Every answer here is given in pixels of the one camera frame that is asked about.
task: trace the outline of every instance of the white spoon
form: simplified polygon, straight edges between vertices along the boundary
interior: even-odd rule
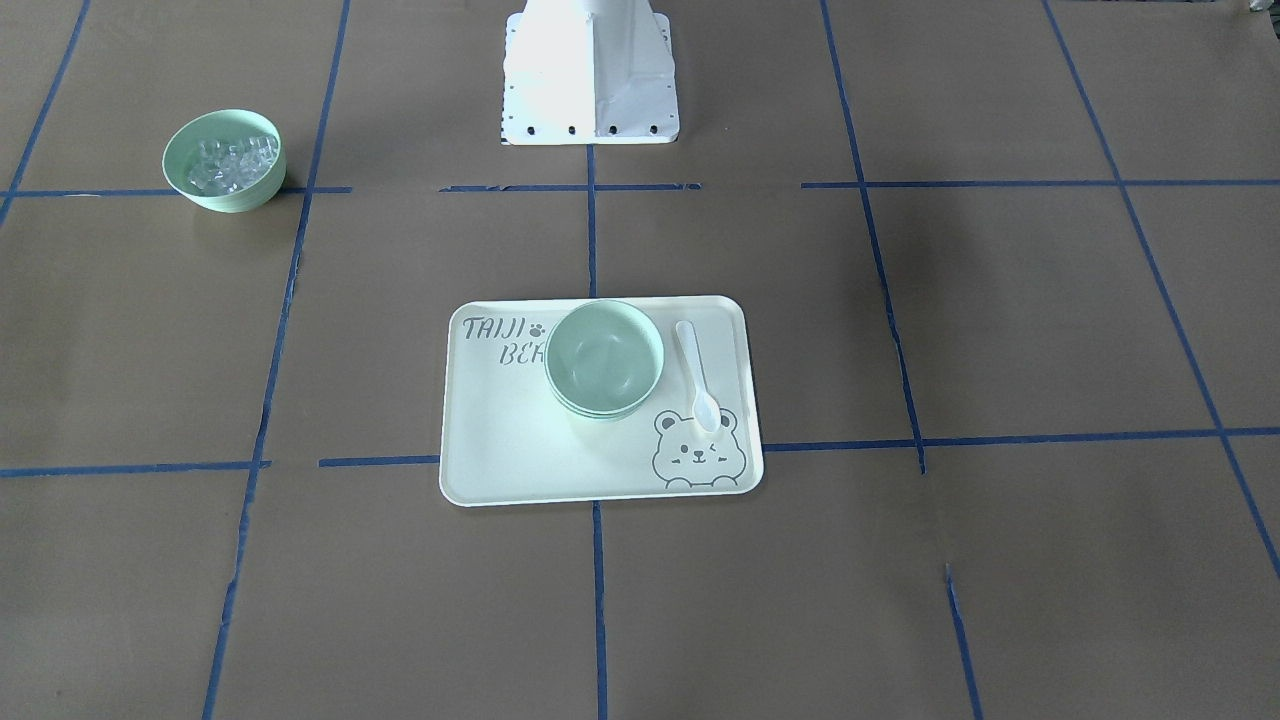
[[[703,374],[703,356],[698,352],[694,324],[689,320],[676,323],[676,340],[680,341],[689,374],[694,378],[694,419],[704,430],[713,433],[719,427],[719,402],[707,392],[707,375]]]

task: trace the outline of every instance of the green bowl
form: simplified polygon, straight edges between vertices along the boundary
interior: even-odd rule
[[[256,183],[228,195],[204,195],[187,181],[201,140],[236,141],[250,136],[274,137],[280,143],[279,156]],[[252,110],[215,110],[182,126],[164,149],[164,179],[201,208],[219,213],[243,213],[270,200],[284,184],[284,143],[271,120]]]
[[[634,413],[662,377],[662,333],[641,310],[618,300],[575,307],[547,337],[552,393],[595,420]]]

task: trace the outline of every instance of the bowl of ice cubes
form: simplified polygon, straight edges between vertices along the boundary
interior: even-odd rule
[[[161,165],[174,190],[219,213],[252,210],[284,184],[280,132],[252,110],[191,120],[169,140]]]

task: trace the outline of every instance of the rectangular tray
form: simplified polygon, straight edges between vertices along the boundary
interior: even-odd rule
[[[566,410],[543,366],[552,328],[590,300],[468,302],[453,313],[440,438],[444,497],[462,506],[516,505],[737,495],[759,484],[764,455],[742,309],[718,295],[617,300],[653,319],[666,359],[653,395],[614,421]],[[716,433],[691,419],[677,320],[698,329],[707,388],[722,407]]]

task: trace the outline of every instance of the white machine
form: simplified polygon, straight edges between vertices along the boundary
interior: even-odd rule
[[[641,145],[680,135],[671,22],[649,0],[529,0],[507,19],[502,141]]]

